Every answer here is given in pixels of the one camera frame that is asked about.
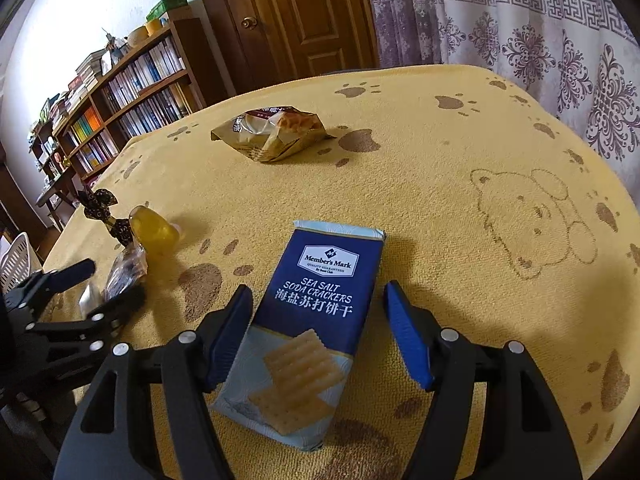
curtain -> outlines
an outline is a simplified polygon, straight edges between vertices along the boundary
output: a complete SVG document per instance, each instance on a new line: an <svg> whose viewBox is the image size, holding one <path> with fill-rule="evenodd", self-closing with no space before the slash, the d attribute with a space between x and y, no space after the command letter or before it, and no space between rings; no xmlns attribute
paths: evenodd
<svg viewBox="0 0 640 480"><path fill-rule="evenodd" d="M611 0L371 0L380 66L482 66L567 124L640 206L640 48Z"/></svg>

table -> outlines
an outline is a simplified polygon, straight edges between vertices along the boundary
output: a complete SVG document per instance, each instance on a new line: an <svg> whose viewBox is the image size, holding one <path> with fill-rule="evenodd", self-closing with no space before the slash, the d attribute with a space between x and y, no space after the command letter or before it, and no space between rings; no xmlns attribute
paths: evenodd
<svg viewBox="0 0 640 480"><path fill-rule="evenodd" d="M210 130L258 107L318 113L337 137L259 164ZM640 404L640 218L588 145L500 76L423 66L300 80L235 97L132 139L97 188L112 212L149 206L183 227L174 258L153 266L148 301L122 338L168 341L222 308L239 283L259 299L295 219L387 233L374 299L326 445L302 454L214 413L238 479L399 478L430 396L408 377L382 310L399 280L443 326L492 346L517 339L538 362L567 420L585 476L619 441ZM102 286L120 250L75 212L46 261L94 258ZM55 305L79 317L81 288ZM481 431L474 397L460 472ZM165 473L178 474L159 390Z"/></svg>
<svg viewBox="0 0 640 480"><path fill-rule="evenodd" d="M67 197L68 194L71 194L73 196L76 195L76 189L71 182L73 176L74 170L71 167L66 168L65 171L60 173L54 180L51 181L51 183L49 183L49 185L42 191L42 193L36 200L36 205L38 207L42 207L44 205L47 206L51 219L54 221L56 227L60 231L64 229L64 225L56 214L56 209L62 202L68 203L71 207L74 206L73 202L71 202L71 200L69 200ZM60 197L61 200L57 206L53 206L50 202L51 198L54 195Z"/></svg>

yellow translucent object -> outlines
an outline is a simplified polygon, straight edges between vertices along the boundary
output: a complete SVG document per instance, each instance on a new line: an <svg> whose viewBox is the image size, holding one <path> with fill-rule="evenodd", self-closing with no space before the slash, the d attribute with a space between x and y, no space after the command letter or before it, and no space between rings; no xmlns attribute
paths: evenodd
<svg viewBox="0 0 640 480"><path fill-rule="evenodd" d="M133 235L151 258L171 254L180 240L178 229L146 206L133 208L129 222Z"/></svg>

white basket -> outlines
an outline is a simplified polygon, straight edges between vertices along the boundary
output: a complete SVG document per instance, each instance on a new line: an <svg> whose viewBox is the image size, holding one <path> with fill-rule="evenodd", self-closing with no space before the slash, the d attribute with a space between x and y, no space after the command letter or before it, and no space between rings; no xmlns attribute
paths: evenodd
<svg viewBox="0 0 640 480"><path fill-rule="evenodd" d="M20 233L0 262L0 288L6 294L42 266L29 243L27 233Z"/></svg>

door knob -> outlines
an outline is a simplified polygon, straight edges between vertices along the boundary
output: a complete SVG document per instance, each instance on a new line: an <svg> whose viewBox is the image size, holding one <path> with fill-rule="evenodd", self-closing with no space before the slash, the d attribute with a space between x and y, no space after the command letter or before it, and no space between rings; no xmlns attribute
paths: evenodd
<svg viewBox="0 0 640 480"><path fill-rule="evenodd" d="M256 20L253 16L247 16L246 18L242 19L241 23L244 28L248 28L249 30L251 30L258 24L258 20Z"/></svg>

